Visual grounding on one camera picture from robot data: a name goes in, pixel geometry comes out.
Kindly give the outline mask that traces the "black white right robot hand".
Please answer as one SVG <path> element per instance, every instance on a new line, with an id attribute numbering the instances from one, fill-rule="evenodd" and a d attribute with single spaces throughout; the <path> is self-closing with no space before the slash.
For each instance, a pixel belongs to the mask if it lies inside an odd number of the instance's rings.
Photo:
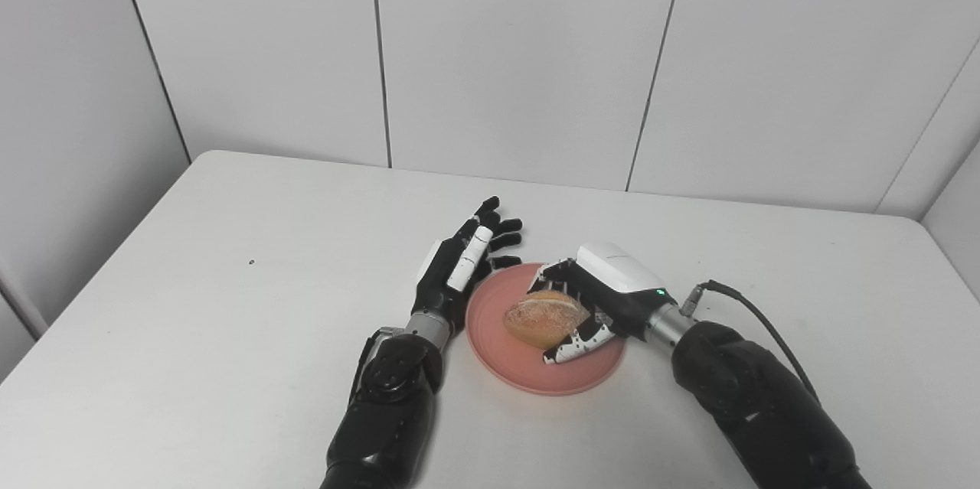
<path id="1" fill-rule="evenodd" d="M 563 292 L 588 312 L 570 335 L 544 350 L 545 364 L 580 359 L 617 337 L 671 353 L 693 324 L 662 280 L 610 243 L 582 245 L 573 258 L 540 267 L 528 291 L 543 290 Z"/>

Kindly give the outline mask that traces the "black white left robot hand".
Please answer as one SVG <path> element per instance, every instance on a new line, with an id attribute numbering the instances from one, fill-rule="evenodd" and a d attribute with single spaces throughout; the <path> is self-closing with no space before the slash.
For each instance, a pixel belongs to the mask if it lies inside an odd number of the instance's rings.
<path id="1" fill-rule="evenodd" d="M 501 217 L 500 203 L 497 196 L 484 200 L 452 236 L 432 248 L 416 284 L 412 319 L 435 319 L 451 339 L 465 325 L 475 287 L 490 274 L 522 264 L 519 256 L 500 254 L 524 239 L 524 223 Z"/>

